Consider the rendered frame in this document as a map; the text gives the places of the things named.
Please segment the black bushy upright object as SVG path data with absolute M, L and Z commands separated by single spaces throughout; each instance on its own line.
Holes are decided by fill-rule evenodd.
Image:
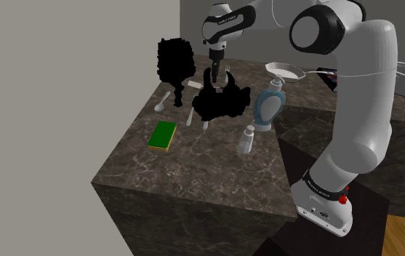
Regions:
M 183 105 L 184 80 L 196 72 L 191 43 L 182 38 L 161 39 L 157 50 L 157 74 L 161 82 L 174 87 L 174 106 Z

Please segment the black spiky lumpy object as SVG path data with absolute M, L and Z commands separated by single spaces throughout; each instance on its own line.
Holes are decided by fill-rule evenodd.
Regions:
M 228 71 L 228 83 L 217 92 L 211 83 L 211 68 L 204 71 L 203 89 L 194 97 L 192 107 L 202 121 L 211 121 L 222 116 L 241 116 L 251 103 L 251 89 L 240 88 Z

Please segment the white frying pan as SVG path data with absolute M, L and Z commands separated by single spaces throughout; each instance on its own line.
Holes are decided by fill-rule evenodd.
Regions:
M 334 72 L 330 71 L 303 71 L 297 66 L 288 63 L 267 63 L 265 69 L 269 77 L 273 79 L 280 79 L 286 83 L 294 83 L 299 80 L 304 79 L 309 73 L 320 73 L 327 75 L 335 75 Z

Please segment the blue soap dispenser bottle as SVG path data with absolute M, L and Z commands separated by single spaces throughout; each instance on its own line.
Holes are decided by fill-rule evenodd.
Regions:
M 271 123 L 284 107 L 286 100 L 285 93 L 281 90 L 285 81 L 282 76 L 277 75 L 255 100 L 253 107 L 252 126 L 257 132 L 271 130 Z

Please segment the silver spoon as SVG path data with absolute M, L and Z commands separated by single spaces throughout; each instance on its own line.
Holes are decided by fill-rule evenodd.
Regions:
M 170 91 L 165 93 L 165 95 L 162 97 L 161 101 L 157 105 L 155 105 L 154 111 L 159 112 L 164 109 L 164 101 L 170 96 L 170 94 L 171 94 Z

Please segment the small white bottle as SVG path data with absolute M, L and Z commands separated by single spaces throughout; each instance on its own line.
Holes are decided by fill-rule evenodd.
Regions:
M 252 125 L 247 125 L 238 142 L 237 152 L 240 154 L 250 153 L 252 149 L 253 140 L 254 140 L 254 127 Z

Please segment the green and yellow sponge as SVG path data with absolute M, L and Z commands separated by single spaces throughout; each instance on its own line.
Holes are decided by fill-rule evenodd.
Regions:
M 148 141 L 148 148 L 167 152 L 174 137 L 177 125 L 173 122 L 160 121 Z

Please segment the dark robot stand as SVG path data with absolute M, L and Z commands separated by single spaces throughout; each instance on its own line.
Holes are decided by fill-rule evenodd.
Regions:
M 269 236 L 252 256 L 382 256 L 389 200 L 366 186 L 349 184 L 353 226 L 338 237 L 299 216 Z

